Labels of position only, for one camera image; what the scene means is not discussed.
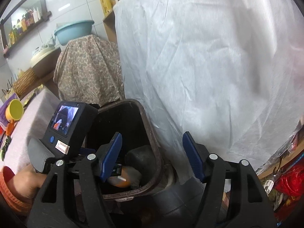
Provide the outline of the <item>left hand orange sleeve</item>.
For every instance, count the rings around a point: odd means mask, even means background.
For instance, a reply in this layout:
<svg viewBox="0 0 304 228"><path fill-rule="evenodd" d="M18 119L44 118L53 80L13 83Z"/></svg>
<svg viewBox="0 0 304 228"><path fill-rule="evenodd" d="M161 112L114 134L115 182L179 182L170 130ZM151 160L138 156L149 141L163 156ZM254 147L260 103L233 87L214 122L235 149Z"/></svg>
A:
<svg viewBox="0 0 304 228"><path fill-rule="evenodd" d="M46 174L36 172L32 165L27 165L8 181L7 187L17 199L31 203L46 177Z"/></svg>

